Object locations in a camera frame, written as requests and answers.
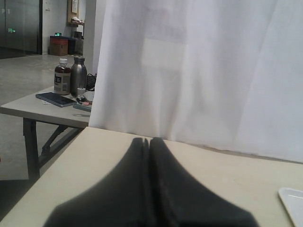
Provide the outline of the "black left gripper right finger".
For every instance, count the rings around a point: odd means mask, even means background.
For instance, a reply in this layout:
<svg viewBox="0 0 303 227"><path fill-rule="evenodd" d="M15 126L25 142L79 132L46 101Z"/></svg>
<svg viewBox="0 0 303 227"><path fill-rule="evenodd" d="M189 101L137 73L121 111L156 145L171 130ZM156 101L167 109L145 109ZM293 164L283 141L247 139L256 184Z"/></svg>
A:
<svg viewBox="0 0 303 227"><path fill-rule="evenodd" d="M195 179L164 140L150 141L148 173L158 227L257 227L253 215Z"/></svg>

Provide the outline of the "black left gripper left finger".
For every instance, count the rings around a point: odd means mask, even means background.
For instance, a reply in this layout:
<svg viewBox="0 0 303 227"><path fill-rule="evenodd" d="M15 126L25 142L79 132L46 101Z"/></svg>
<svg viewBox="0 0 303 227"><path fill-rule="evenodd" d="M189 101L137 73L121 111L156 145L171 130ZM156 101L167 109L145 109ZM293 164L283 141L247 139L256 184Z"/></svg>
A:
<svg viewBox="0 0 303 227"><path fill-rule="evenodd" d="M146 139L135 138L117 165L94 186L57 206L46 227L146 227Z"/></svg>

